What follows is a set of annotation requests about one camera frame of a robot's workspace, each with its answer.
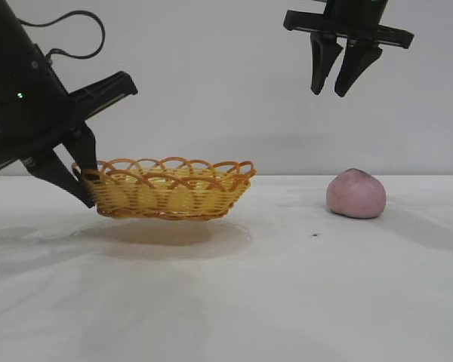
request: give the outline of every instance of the pink dough ball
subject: pink dough ball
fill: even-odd
[[[386,190],[378,179],[352,168],[331,182],[327,189],[327,205],[333,213],[355,219],[374,219],[386,208]]]

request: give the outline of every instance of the wicker basket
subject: wicker basket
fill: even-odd
[[[225,216],[250,187],[256,171],[250,161],[209,164],[166,158],[126,158],[98,162],[98,170],[74,164],[101,215],[204,221]]]

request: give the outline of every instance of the white wall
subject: white wall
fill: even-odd
[[[282,26],[289,8],[320,12],[320,3],[9,3],[32,22],[76,8],[103,18],[108,37],[99,57],[54,59],[71,91],[118,70],[140,89],[89,122],[99,158],[251,159],[261,173],[453,173],[453,0],[390,0],[383,23],[414,32],[412,49],[384,47],[345,99],[334,95],[335,76],[322,96],[309,92],[309,36]],[[44,51],[78,54],[100,35],[84,17],[29,34]]]

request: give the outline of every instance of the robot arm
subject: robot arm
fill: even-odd
[[[51,54],[69,55],[57,49]],[[54,147],[64,144],[81,169],[96,168],[95,138],[85,121],[132,94],[136,86],[124,72],[69,93],[48,56],[0,0],[0,170],[20,160],[33,176],[94,206]]]
[[[347,49],[335,92],[344,97],[357,78],[381,57],[380,44],[408,49],[414,35],[379,25],[387,0],[317,0],[326,2],[324,14],[288,11],[287,30],[310,32],[313,51],[312,92],[320,94],[343,48],[337,38],[347,39]]]

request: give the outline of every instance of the white table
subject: white table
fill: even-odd
[[[222,220],[111,220],[0,178],[0,362],[453,361],[453,176],[257,177]]]

